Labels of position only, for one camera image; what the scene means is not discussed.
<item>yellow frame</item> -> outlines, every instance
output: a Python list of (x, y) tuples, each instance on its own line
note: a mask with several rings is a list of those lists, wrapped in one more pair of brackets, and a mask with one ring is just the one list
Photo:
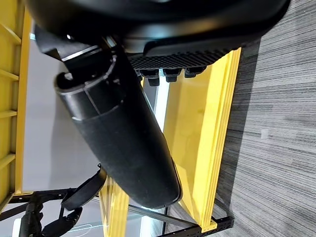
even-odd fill
[(22, 193), (29, 34), (22, 1), (0, 2), (0, 213)]
[(240, 52), (169, 88), (164, 134), (182, 183), (180, 204), (202, 232), (217, 227), (211, 216)]

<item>black plastic part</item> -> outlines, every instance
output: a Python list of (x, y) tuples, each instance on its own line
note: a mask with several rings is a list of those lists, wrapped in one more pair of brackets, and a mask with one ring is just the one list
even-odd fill
[(180, 75), (182, 69), (176, 68), (176, 69), (164, 69), (163, 74), (166, 77), (167, 82), (176, 82), (178, 76)]
[(26, 0), (35, 21), (97, 44), (116, 35), (136, 70), (207, 66), (269, 31), (290, 0)]
[(69, 192), (63, 199), (61, 206), (68, 211), (82, 207), (98, 194), (105, 183), (106, 177), (106, 172), (100, 168), (94, 176), (86, 180), (74, 192)]
[(195, 67), (195, 68), (186, 68), (184, 75), (185, 78), (195, 78), (198, 74), (204, 72), (206, 67)]
[(102, 167), (136, 202), (160, 208), (182, 196), (166, 140), (123, 51), (107, 73), (57, 94)]
[(41, 219), (43, 214), (40, 212), (43, 209), (41, 198), (36, 194), (32, 196), (25, 211), (25, 215), (21, 219), (19, 237), (36, 236), (41, 234)]
[(43, 237), (60, 237), (70, 231), (82, 213), (82, 207), (75, 209), (68, 216), (63, 216), (56, 221), (51, 222), (47, 226), (44, 227), (42, 231)]
[(160, 79), (159, 78), (148, 78), (148, 82), (150, 86), (159, 86)]

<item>gray carpet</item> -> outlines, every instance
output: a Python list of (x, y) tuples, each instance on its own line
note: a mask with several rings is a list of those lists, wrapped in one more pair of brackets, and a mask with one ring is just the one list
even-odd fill
[(294, 0), (242, 52), (216, 201), (236, 221), (214, 237), (316, 237), (315, 14)]

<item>yellow metal beam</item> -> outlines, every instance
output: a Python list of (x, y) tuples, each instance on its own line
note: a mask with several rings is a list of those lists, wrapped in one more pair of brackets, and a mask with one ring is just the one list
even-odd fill
[(180, 204), (202, 227), (211, 220), (240, 49), (194, 79), (170, 84), (164, 134), (183, 187)]
[(12, 117), (12, 116), (16, 116), (16, 115), (17, 115), (17, 112), (13, 111), (13, 110), (0, 111), (0, 119), (7, 118), (7, 117)]
[(27, 9), (24, 12), (21, 62), (20, 62), (20, 80), (18, 92), (18, 114), (17, 114), (17, 134), (16, 134), (16, 161), (15, 161), (15, 193), (22, 193), (23, 180), (23, 152), (24, 152), (24, 134), (25, 134), (25, 116), (26, 116), (26, 90), (28, 78), (28, 62), (30, 49), (30, 31), (32, 18)]
[(8, 78), (8, 79), (14, 80), (14, 81), (19, 80), (19, 77), (17, 75), (12, 74), (12, 73), (8, 73), (8, 72), (1, 70), (1, 69), (0, 69), (0, 77)]
[(22, 43), (21, 39), (15, 34), (15, 32), (3, 23), (0, 23), (0, 34), (7, 36), (14, 44), (19, 45)]
[(6, 157), (0, 159), (0, 170), (5, 168), (15, 159), (15, 154), (9, 154)]
[(111, 177), (99, 193), (104, 237), (124, 237), (129, 197)]

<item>yellow rack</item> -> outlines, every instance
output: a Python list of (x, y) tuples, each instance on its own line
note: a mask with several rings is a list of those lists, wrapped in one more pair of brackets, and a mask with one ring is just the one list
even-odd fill
[(170, 84), (164, 134), (183, 188), (182, 207), (202, 227), (211, 220), (240, 49), (194, 79)]
[(31, 17), (20, 0), (0, 1), (0, 212), (22, 192)]

